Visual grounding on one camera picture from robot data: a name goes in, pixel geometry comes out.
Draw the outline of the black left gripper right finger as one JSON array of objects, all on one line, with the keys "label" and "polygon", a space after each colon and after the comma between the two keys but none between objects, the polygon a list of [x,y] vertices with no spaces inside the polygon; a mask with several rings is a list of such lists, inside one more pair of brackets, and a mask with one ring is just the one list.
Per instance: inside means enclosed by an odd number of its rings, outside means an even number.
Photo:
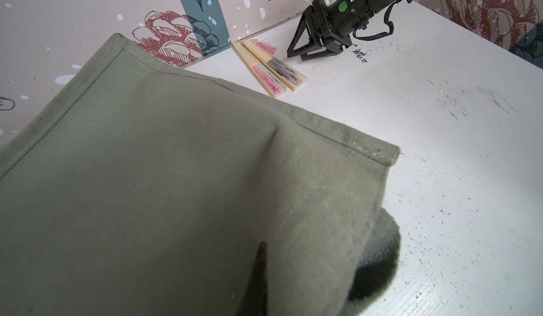
[{"label": "black left gripper right finger", "polygon": [[397,273],[400,248],[399,226],[382,209],[363,249],[340,315],[360,315],[385,293]]}]

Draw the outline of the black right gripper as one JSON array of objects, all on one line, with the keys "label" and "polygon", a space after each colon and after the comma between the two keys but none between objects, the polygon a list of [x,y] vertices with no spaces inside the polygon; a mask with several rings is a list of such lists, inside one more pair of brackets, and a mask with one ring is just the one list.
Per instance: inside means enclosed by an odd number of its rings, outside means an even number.
[{"label": "black right gripper", "polygon": [[[294,37],[287,48],[287,57],[300,56],[303,61],[336,56],[351,46],[350,38],[360,41],[383,39],[394,33],[390,14],[394,5],[413,0],[336,0],[326,5],[314,0],[310,15],[302,14]],[[375,14],[385,11],[383,21],[389,30],[375,35],[360,36]]]}]

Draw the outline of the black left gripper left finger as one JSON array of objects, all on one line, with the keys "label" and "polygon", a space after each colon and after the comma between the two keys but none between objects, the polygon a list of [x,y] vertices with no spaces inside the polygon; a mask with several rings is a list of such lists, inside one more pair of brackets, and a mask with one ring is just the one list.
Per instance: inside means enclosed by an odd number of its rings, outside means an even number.
[{"label": "black left gripper left finger", "polygon": [[267,244],[261,242],[237,316],[267,315]]}]

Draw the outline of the black grey wooden folding fan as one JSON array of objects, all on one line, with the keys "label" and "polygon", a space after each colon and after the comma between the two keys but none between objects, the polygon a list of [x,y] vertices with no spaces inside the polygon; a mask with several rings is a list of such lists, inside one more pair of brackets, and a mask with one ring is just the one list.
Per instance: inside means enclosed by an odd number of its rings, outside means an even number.
[{"label": "black grey wooden folding fan", "polygon": [[246,40],[242,42],[242,45],[290,90],[296,91],[307,82],[306,76],[254,42]]}]

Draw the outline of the pink wooden folding fan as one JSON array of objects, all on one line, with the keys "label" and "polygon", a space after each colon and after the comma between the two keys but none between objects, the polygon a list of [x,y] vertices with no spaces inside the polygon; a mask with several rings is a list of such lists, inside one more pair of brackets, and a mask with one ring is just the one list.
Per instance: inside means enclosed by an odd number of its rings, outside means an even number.
[{"label": "pink wooden folding fan", "polygon": [[286,92],[286,86],[242,44],[233,42],[232,47],[270,97],[277,98]]}]

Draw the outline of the green canvas tote bag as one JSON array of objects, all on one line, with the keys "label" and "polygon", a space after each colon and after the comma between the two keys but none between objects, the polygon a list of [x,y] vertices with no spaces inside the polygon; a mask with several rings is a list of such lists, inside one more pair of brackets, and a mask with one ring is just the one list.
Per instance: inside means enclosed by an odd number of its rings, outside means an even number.
[{"label": "green canvas tote bag", "polygon": [[397,146],[113,35],[1,149],[1,314],[340,315]]}]

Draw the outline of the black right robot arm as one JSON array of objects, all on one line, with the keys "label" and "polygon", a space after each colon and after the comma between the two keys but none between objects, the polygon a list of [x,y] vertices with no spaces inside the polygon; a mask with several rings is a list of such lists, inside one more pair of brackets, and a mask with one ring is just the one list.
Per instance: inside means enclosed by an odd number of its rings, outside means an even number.
[{"label": "black right robot arm", "polygon": [[[307,61],[331,57],[352,46],[352,39],[364,42],[380,40],[394,33],[390,13],[394,5],[413,0],[304,0],[310,5],[302,12],[296,33],[288,46],[287,57],[301,57]],[[360,36],[369,20],[385,10],[387,32]]]}]

